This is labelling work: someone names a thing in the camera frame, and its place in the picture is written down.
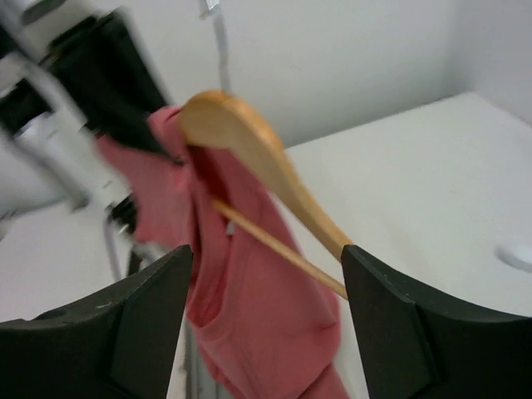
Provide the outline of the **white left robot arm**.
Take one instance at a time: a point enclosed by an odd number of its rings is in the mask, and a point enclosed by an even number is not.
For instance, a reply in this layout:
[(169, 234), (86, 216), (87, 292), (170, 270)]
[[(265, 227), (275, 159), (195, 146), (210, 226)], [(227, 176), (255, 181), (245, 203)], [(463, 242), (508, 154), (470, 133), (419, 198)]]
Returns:
[(2, 219), (57, 200), (69, 200), (73, 209), (90, 201), (71, 171), (37, 143), (61, 128), (56, 104), (35, 82), (38, 72), (57, 81), (89, 131), (181, 164), (150, 132), (148, 116), (166, 101), (121, 9), (104, 12), (88, 1), (3, 1), (1, 67), (10, 64), (17, 70), (1, 73), (1, 133), (54, 193), (3, 201)]

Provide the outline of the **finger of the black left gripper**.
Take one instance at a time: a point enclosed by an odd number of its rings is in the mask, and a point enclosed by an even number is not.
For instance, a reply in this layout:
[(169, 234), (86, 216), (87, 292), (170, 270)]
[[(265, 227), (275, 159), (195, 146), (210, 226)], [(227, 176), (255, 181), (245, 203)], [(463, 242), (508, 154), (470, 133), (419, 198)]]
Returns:
[(148, 117), (167, 105), (117, 10), (86, 17), (49, 45), (49, 72), (86, 118), (119, 144), (181, 165), (155, 138)]

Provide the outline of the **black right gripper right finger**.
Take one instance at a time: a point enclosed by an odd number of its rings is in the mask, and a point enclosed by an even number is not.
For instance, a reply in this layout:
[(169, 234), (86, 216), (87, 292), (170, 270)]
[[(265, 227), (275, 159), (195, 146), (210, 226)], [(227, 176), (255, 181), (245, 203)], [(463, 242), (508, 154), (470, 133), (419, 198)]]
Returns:
[(342, 271), (371, 398), (529, 398), (531, 320), (453, 297), (347, 245)]

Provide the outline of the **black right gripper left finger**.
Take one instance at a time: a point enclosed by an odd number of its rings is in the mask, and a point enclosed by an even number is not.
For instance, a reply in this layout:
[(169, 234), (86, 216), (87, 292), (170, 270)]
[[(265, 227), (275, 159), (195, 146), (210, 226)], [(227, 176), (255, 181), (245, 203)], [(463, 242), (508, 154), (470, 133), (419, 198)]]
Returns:
[(193, 254), (188, 245), (33, 320), (1, 325), (3, 398), (164, 398)]

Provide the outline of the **salmon red t-shirt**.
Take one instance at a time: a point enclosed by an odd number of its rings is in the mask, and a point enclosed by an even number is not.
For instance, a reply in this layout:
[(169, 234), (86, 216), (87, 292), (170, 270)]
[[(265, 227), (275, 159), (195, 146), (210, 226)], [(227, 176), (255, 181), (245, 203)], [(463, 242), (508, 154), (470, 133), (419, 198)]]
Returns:
[(192, 248), (187, 318), (211, 376), (237, 398), (346, 397), (333, 366), (337, 295), (214, 209), (219, 198), (295, 247), (266, 189), (227, 150), (187, 146), (178, 113), (164, 107), (148, 122), (180, 165), (106, 135), (96, 148), (129, 183), (135, 238)]

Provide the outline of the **wooden clothes hanger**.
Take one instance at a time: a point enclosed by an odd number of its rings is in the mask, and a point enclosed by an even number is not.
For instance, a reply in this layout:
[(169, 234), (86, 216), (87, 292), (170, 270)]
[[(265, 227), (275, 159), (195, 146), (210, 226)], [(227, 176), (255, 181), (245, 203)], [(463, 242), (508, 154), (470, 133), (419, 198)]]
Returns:
[(336, 260), (341, 259), (352, 241), (310, 194), (282, 141), (250, 104), (222, 91), (204, 91), (183, 105), (178, 125), (192, 146), (229, 150)]

